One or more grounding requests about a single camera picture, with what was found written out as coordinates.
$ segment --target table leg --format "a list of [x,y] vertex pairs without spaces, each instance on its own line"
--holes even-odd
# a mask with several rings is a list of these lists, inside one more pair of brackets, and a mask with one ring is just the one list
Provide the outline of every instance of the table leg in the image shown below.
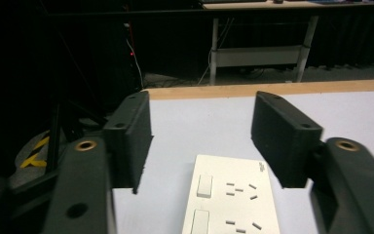
[[318,16],[312,16],[309,21],[308,29],[306,30],[305,41],[300,49],[299,59],[297,60],[296,82],[302,81],[303,72],[305,71],[306,61],[308,60],[309,51],[311,50],[317,24]]
[[217,38],[218,38],[218,19],[213,19],[213,34],[212,34],[211,63],[210,63],[210,86],[215,85],[215,72],[217,69]]

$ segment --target white power strip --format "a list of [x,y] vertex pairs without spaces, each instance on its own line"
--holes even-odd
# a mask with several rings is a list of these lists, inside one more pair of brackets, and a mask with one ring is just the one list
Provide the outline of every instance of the white power strip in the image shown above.
[[264,161],[198,155],[183,234],[279,234]]

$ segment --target power strip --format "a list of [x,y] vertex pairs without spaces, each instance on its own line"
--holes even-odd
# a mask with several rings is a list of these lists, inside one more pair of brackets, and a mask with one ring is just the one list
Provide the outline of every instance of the power strip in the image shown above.
[[266,162],[196,157],[183,234],[279,234]]

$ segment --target outlet slot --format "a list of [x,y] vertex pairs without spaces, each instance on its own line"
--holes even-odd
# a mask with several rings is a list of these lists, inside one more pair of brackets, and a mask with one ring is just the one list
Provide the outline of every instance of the outlet slot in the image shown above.
[[236,232],[239,232],[239,233],[245,233],[245,230],[244,230],[244,229],[239,229],[239,228],[237,228],[237,229],[236,229]]
[[262,227],[261,227],[261,226],[259,226],[259,225],[257,225],[257,223],[255,223],[255,222],[253,222],[253,223],[252,223],[252,225],[253,225],[254,227],[256,227],[257,229],[259,229],[259,230],[261,230],[261,229],[262,229]]

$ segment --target switch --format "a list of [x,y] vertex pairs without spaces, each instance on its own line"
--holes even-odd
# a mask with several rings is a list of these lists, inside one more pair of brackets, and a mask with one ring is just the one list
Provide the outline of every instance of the switch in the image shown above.
[[207,234],[208,217],[208,211],[194,210],[193,227],[191,228],[191,234]]
[[211,198],[211,175],[200,175],[199,187],[197,189],[197,196],[202,198]]

